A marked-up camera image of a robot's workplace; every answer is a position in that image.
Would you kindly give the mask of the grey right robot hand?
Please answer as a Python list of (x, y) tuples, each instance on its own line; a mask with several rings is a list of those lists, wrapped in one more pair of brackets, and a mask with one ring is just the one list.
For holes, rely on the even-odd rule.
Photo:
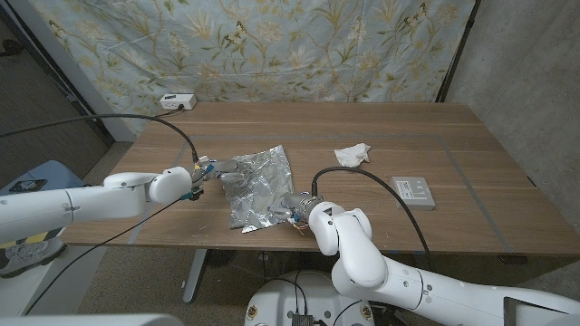
[(307, 192), (286, 193), (268, 208), (268, 213), (276, 221), (308, 225), (312, 210), (322, 201)]

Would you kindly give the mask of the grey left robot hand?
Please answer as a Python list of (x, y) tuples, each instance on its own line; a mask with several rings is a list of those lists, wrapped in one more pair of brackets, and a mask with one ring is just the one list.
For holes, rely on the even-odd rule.
[(218, 179), (223, 184), (245, 185), (248, 177), (242, 171), (242, 164), (234, 159), (215, 160), (203, 157), (192, 173), (192, 186), (200, 187), (205, 181)]

